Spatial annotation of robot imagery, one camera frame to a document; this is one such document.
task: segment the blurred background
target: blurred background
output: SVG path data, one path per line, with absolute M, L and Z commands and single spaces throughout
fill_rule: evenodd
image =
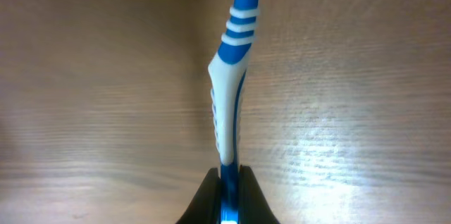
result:
M 233 0 L 0 0 L 0 223 L 174 223 Z M 260 0 L 240 161 L 282 223 L 451 223 L 451 0 Z

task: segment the wood grain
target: wood grain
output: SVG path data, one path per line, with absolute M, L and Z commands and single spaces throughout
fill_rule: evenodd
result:
M 233 0 L 0 0 L 0 223 L 174 223 Z M 283 223 L 451 223 L 451 0 L 261 0 L 241 162 Z

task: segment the toothbrush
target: toothbrush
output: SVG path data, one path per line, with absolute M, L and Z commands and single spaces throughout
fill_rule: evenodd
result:
M 216 148 L 221 160 L 220 223 L 238 224 L 240 110 L 249 49 L 254 41 L 259 0 L 234 0 L 227 30 L 209 64 Z

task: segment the white ring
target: white ring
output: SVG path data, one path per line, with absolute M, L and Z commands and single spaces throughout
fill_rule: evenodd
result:
M 245 19 L 245 18 L 251 18 L 260 15 L 260 9 L 251 9 L 251 10 L 238 10 L 234 8 L 233 6 L 230 7 L 230 14 L 233 17 Z
M 223 33 L 223 35 L 221 36 L 221 41 L 225 42 L 228 45 L 231 46 L 240 46 L 240 45 L 244 45 L 244 44 L 251 44 L 254 41 L 255 37 L 251 36 L 251 37 L 244 37 L 244 38 L 232 38 L 229 37 L 228 35 L 226 35 L 225 33 Z
M 225 24 L 225 26 L 229 30 L 232 30 L 233 32 L 241 33 L 241 32 L 255 30 L 257 28 L 257 23 L 239 25 L 239 24 L 232 23 L 230 20 L 228 20 L 227 23 Z

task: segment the wooden table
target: wooden table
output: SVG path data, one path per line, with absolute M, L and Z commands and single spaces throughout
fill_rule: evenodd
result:
M 174 223 L 233 0 L 0 0 L 0 223 Z M 240 160 L 282 223 L 451 223 L 451 0 L 261 0 Z

